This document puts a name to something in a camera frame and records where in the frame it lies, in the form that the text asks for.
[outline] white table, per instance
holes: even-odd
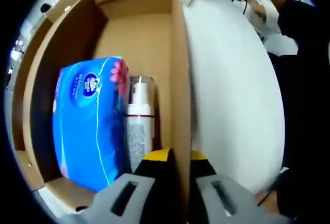
[[[184,7],[191,53],[194,150],[218,174],[253,193],[280,171],[284,113],[268,54],[230,0],[194,0]]]

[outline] pink flower print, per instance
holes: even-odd
[[[116,91],[119,92],[119,96],[126,97],[126,87],[127,87],[127,75],[128,67],[123,59],[116,61],[114,63],[114,68],[111,69],[113,76],[110,77],[110,81],[116,82]]]

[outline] tissue brand logo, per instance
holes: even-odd
[[[91,97],[95,94],[98,82],[100,80],[97,78],[95,73],[88,73],[84,80],[84,96]]]

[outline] cardboard box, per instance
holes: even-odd
[[[36,190],[44,186],[39,175],[35,171],[32,164],[29,162],[28,156],[25,152],[25,145],[23,140],[23,96],[26,86],[27,76],[36,55],[46,34],[52,27],[53,23],[64,14],[64,9],[67,6],[74,5],[78,0],[59,0],[56,5],[47,12],[46,19],[41,23],[35,34],[29,41],[25,50],[22,62],[17,71],[12,100],[12,133],[14,147],[16,150],[15,156],[18,165],[23,173],[31,190]]]
[[[94,192],[61,176],[54,152],[52,105],[61,68],[120,55],[132,75],[151,76],[158,87],[161,143],[174,150],[188,201],[190,84],[181,0],[80,0],[50,28],[32,62],[23,102],[24,145],[46,187],[75,209]]]

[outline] cardboard compartment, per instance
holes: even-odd
[[[61,176],[52,134],[58,73],[73,63],[122,56],[130,73],[151,76],[158,91],[161,144],[174,150],[188,201],[190,88],[181,0],[80,0],[51,27],[27,78],[23,135],[31,164],[69,207],[90,206],[94,192]]]
[[[23,96],[26,86],[26,80],[32,61],[35,58],[36,52],[44,40],[46,34],[61,15],[66,15],[64,9],[67,6],[73,6],[79,0],[59,0],[56,5],[46,14],[46,19],[41,23],[33,37],[28,43],[25,50],[22,62],[17,71],[15,81],[13,100],[12,100],[12,133],[15,147],[15,155],[18,165],[23,173],[31,190],[36,190],[43,187],[40,176],[35,171],[32,164],[29,162],[23,140]]]

